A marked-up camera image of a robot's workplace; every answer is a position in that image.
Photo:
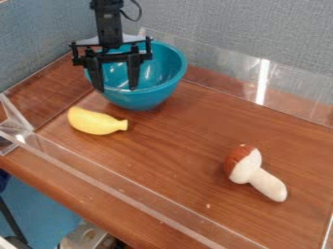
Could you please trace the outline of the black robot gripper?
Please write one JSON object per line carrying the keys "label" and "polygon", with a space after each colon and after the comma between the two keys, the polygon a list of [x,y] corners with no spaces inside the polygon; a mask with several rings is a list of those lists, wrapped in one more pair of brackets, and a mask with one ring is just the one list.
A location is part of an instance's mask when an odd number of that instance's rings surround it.
{"label": "black robot gripper", "polygon": [[128,87],[134,90],[138,81],[140,61],[152,58],[151,37],[121,33],[120,17],[130,18],[122,8],[122,0],[90,0],[94,12],[97,36],[70,43],[72,64],[85,66],[93,88],[104,92],[100,62],[126,61]]}

